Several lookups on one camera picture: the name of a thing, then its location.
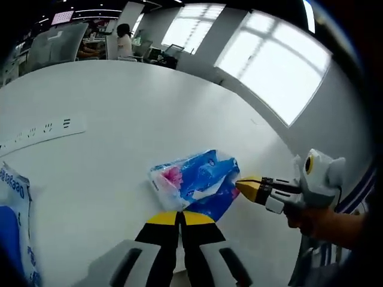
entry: white wall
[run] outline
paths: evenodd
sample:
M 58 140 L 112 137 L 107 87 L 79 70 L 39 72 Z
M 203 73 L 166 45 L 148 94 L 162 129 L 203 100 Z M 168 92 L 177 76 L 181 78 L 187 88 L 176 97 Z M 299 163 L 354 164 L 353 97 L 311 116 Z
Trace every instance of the white wall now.
M 245 10 L 225 8 L 211 26 L 196 53 L 181 55 L 177 70 L 218 83 L 213 65 L 247 13 Z
M 136 23 L 138 16 L 141 14 L 142 9 L 144 9 L 145 5 L 139 4 L 136 2 L 128 2 L 125 5 L 124 10 L 121 12 L 120 17 L 117 20 L 115 26 L 117 27 L 119 24 L 127 23 L 130 28 L 133 28 Z
M 180 8 L 171 8 L 145 14 L 138 25 L 137 31 L 144 30 L 144 37 L 153 41 L 156 48 L 165 49 L 162 39 L 168 31 Z
M 214 65 L 247 13 L 246 10 L 225 8 L 203 39 L 195 57 L 206 64 Z
M 334 61 L 299 118 L 288 128 L 253 92 L 220 71 L 221 85 L 246 100 L 277 132 L 293 154 L 306 157 L 311 148 L 329 156 L 345 157 L 346 196 L 372 161 L 370 131 L 358 94 Z

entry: window frame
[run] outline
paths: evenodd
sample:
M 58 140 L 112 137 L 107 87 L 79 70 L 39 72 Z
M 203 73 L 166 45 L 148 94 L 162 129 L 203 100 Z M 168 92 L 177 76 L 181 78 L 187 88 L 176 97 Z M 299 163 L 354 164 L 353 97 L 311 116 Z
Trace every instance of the window frame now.
M 268 17 L 273 19 L 273 24 L 271 25 L 271 28 L 267 32 L 262 32 L 262 31 L 259 31 L 259 30 L 256 30 L 256 29 L 253 29 L 253 28 L 247 26 L 247 23 L 250 21 L 250 18 L 252 17 L 253 13 L 257 13 L 257 14 L 260 14 L 260 15 L 263 15 L 263 16 L 268 16 Z M 308 66 L 310 66 L 310 68 L 312 68 L 316 73 L 318 73 L 321 76 L 321 81 L 318 83 L 318 86 L 316 87 L 315 91 L 310 96 L 308 101 L 305 103 L 303 109 L 295 116 L 294 120 L 291 121 L 291 123 L 287 123 L 279 115 L 279 113 L 277 113 L 261 96 L 259 96 L 255 91 L 253 91 L 252 89 L 250 89 L 248 87 L 249 91 L 252 92 L 261 102 L 263 102 L 273 112 L 273 114 L 275 114 L 281 120 L 283 125 L 285 125 L 286 127 L 289 128 L 289 127 L 291 127 L 294 124 L 294 122 L 300 117 L 300 115 L 304 112 L 306 107 L 310 104 L 310 102 L 313 99 L 313 97 L 315 96 L 318 88 L 320 87 L 321 83 L 323 82 L 323 78 L 326 76 L 326 74 L 327 74 L 327 72 L 329 70 L 330 61 L 331 61 L 331 52 L 329 52 L 329 50 L 326 49 L 325 46 L 321 45 L 321 43 L 316 41 L 317 44 L 320 45 L 328 54 L 327 63 L 325 65 L 324 70 L 322 71 L 321 69 L 316 67 L 313 63 L 311 63 L 310 60 L 308 60 L 300 52 L 298 52 L 297 50 L 291 48 L 288 44 L 285 44 L 284 42 L 280 41 L 279 39 L 277 39 L 277 38 L 275 38 L 273 36 L 273 33 L 276 31 L 276 29 L 278 28 L 279 25 L 285 25 L 285 26 L 291 27 L 291 28 L 293 28 L 295 30 L 298 29 L 298 28 L 294 27 L 293 25 L 291 25 L 291 24 L 289 24 L 289 23 L 287 23 L 287 22 L 285 22 L 285 21 L 283 21 L 283 20 L 281 20 L 279 18 L 273 17 L 273 16 L 268 15 L 268 14 L 263 13 L 263 12 L 254 10 L 253 13 L 248 13 L 248 15 L 244 18 L 242 23 L 237 28 L 236 32 L 233 34 L 233 36 L 231 37 L 231 39 L 229 40 L 229 42 L 225 46 L 224 50 L 221 52 L 221 54 L 218 57 L 216 63 L 214 64 L 214 66 L 216 68 L 221 69 L 220 65 L 222 64 L 226 54 L 230 51 L 230 48 L 232 47 L 233 43 L 238 39 L 239 35 L 241 33 L 243 33 L 243 32 L 248 32 L 248 33 L 251 33 L 251 34 L 253 34 L 253 35 L 257 36 L 257 37 L 260 37 L 261 38 L 261 43 L 254 50 L 254 52 L 249 56 L 249 58 L 248 58 L 248 60 L 246 62 L 246 65 L 242 68 L 242 71 L 240 71 L 240 73 L 238 74 L 238 77 L 234 77 L 229 71 L 226 71 L 224 69 L 221 69 L 221 70 L 224 71 L 226 74 L 236 78 L 238 81 L 241 82 L 241 84 L 243 84 L 246 87 L 247 87 L 247 85 L 241 81 L 241 78 L 242 78 L 243 74 L 246 73 L 246 70 L 248 69 L 248 67 L 252 64 L 254 58 L 259 55 L 259 52 L 261 51 L 262 47 L 268 41 L 272 41 L 272 42 L 278 44 L 279 46 L 281 46 L 282 48 L 286 49 L 287 51 L 289 51 L 293 55 L 297 56 L 300 60 L 304 61 Z
M 199 6 L 199 5 L 200 5 L 200 6 L 206 5 L 206 7 L 204 8 L 205 11 L 203 12 L 202 16 L 181 16 L 181 15 L 182 15 L 182 12 L 184 11 L 185 8 L 192 7 L 192 6 Z M 222 7 L 222 9 L 221 9 L 221 11 L 219 12 L 218 16 L 217 16 L 216 18 L 214 18 L 214 19 L 213 19 L 213 18 L 207 18 L 207 17 L 204 17 L 204 15 L 205 15 L 206 12 L 209 10 L 209 8 L 214 7 L 214 6 L 216 6 L 216 7 Z M 187 53 L 187 54 L 192 54 L 192 55 L 194 55 L 194 54 L 198 51 L 198 49 L 199 49 L 201 43 L 203 42 L 203 40 L 205 39 L 205 37 L 206 37 L 207 34 L 209 33 L 211 27 L 213 26 L 214 22 L 218 19 L 218 17 L 220 16 L 220 14 L 222 13 L 222 11 L 224 10 L 225 7 L 226 7 L 225 4 L 218 4 L 218 3 L 192 3 L 192 4 L 186 4 L 184 7 L 182 7 L 182 8 L 179 10 L 179 12 L 177 13 L 177 15 L 176 15 L 175 18 L 173 19 L 172 23 L 171 23 L 170 26 L 168 27 L 168 30 L 166 31 L 166 33 L 165 33 L 165 35 L 164 35 L 164 37 L 163 37 L 163 39 L 162 39 L 162 41 L 161 41 L 161 45 L 164 46 L 164 47 L 170 47 L 170 45 L 172 45 L 172 44 L 174 44 L 174 45 L 179 45 L 179 44 L 177 44 L 176 42 L 171 43 L 171 44 L 169 44 L 169 43 L 164 43 L 164 40 L 165 40 L 165 38 L 166 38 L 166 34 L 172 29 L 172 25 L 173 25 L 177 20 L 179 20 L 179 19 L 198 20 L 198 23 L 196 24 L 196 27 L 190 32 L 190 35 L 188 36 L 187 40 L 185 41 L 184 46 L 186 46 L 186 45 L 187 45 L 187 42 L 190 40 L 190 38 L 192 38 L 192 36 L 193 36 L 195 30 L 197 30 L 197 27 L 198 27 L 199 23 L 201 23 L 201 22 L 211 23 L 210 28 L 208 29 L 207 33 L 203 36 L 203 38 L 202 38 L 201 42 L 199 43 L 198 47 L 193 48 L 191 51 L 188 51 L 188 50 L 186 49 L 186 47 L 184 47 L 185 49 L 182 51 L 183 53 Z

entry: ceiling light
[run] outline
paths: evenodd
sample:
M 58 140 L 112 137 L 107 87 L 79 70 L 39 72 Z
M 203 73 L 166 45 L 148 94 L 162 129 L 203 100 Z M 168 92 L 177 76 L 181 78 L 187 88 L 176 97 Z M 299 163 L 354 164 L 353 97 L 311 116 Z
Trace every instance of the ceiling light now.
M 46 18 L 46 19 L 44 19 L 44 20 L 41 20 L 39 23 L 45 22 L 45 21 L 47 21 L 47 20 L 49 20 L 49 18 Z
M 109 12 L 122 12 L 122 10 L 110 10 L 110 9 L 91 9 L 91 10 L 78 10 L 75 13 L 79 12 L 90 12 L 90 11 L 109 11 Z
M 118 19 L 118 17 L 108 17 L 108 16 L 88 16 L 88 17 L 77 17 L 77 18 L 72 18 L 72 20 L 87 19 L 87 18 L 108 18 L 108 19 Z

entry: black hair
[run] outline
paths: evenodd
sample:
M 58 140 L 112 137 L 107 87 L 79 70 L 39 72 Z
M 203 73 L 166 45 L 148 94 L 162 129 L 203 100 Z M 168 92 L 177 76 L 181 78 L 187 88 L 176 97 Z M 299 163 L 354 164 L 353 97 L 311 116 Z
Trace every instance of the black hair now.
M 118 37 L 124 37 L 125 35 L 128 35 L 129 37 L 132 36 L 132 32 L 130 31 L 129 24 L 120 24 L 117 26 L 117 35 Z

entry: computer monitor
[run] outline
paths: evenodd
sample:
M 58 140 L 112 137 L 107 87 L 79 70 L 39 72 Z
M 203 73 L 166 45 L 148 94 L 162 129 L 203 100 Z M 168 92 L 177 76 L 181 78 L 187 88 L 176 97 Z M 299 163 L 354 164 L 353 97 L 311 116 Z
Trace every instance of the computer monitor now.
M 74 11 L 57 13 L 53 17 L 52 25 L 69 22 L 72 18 L 73 12 Z

